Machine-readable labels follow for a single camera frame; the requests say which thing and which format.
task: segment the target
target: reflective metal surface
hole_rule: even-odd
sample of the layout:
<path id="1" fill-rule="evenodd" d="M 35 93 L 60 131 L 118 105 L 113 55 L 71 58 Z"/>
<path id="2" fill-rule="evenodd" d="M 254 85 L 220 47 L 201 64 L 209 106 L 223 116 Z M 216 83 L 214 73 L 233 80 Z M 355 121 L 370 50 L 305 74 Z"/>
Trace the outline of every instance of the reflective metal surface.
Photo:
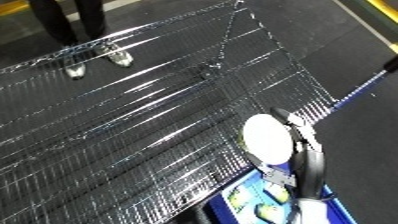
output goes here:
<path id="1" fill-rule="evenodd" d="M 248 117 L 327 116 L 332 97 L 235 3 L 0 70 L 1 223 L 162 223 L 245 170 Z M 94 55 L 104 41 L 134 66 Z M 70 54 L 84 79 L 64 74 Z"/>

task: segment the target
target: white sneaker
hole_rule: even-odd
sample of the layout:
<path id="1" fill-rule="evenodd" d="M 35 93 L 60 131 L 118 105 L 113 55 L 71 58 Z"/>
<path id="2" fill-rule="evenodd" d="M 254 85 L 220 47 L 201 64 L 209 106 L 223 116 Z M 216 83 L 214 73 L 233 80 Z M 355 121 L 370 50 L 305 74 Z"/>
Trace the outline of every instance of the white sneaker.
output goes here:
<path id="1" fill-rule="evenodd" d="M 70 47 L 65 46 L 63 49 L 68 50 Z M 66 74 L 73 80 L 82 79 L 86 73 L 86 64 L 83 60 L 72 51 L 67 52 L 64 56 L 64 69 Z"/>
<path id="2" fill-rule="evenodd" d="M 112 42 L 95 46 L 94 52 L 98 56 L 106 57 L 112 63 L 124 68 L 130 67 L 134 61 L 134 58 L 127 51 L 122 50 L 117 44 Z"/>

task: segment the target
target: yellow stripe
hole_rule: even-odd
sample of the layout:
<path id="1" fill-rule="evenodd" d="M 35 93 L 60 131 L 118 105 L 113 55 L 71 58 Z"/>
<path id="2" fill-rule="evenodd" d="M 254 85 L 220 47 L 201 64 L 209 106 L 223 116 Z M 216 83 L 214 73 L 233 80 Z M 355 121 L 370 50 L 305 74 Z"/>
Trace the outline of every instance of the yellow stripe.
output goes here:
<path id="1" fill-rule="evenodd" d="M 16 0 L 9 3 L 3 3 L 0 4 L 0 16 L 16 13 L 27 9 L 28 7 L 29 4 L 25 0 Z"/>
<path id="2" fill-rule="evenodd" d="M 389 6 L 387 3 L 384 2 L 384 0 L 368 0 L 368 2 L 377 9 L 379 9 L 394 22 L 398 23 L 398 10 Z"/>
<path id="3" fill-rule="evenodd" d="M 398 43 L 391 44 L 391 45 L 390 45 L 390 48 L 391 48 L 395 53 L 398 54 Z"/>

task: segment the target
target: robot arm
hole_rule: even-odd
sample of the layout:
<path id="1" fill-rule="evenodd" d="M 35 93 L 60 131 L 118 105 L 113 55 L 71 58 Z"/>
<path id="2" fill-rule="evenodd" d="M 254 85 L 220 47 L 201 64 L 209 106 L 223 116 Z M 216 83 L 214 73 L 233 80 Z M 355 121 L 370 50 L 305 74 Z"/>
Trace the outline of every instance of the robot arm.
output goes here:
<path id="1" fill-rule="evenodd" d="M 327 205 L 321 195 L 325 185 L 325 155 L 315 139 L 314 129 L 304 119 L 282 109 L 271 109 L 271 115 L 291 128 L 295 146 L 290 165 L 296 179 L 296 201 L 289 223 L 329 223 Z"/>

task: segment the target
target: black pants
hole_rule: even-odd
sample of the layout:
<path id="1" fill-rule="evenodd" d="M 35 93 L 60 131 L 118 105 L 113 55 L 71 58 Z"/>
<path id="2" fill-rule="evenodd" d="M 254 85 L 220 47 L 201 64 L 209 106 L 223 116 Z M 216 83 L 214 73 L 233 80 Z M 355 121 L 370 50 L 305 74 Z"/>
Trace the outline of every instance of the black pants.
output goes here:
<path id="1" fill-rule="evenodd" d="M 47 32 L 62 45 L 77 43 L 72 27 L 55 0 L 29 0 L 35 16 Z M 80 19 L 91 39 L 105 33 L 105 16 L 102 0 L 75 0 Z"/>

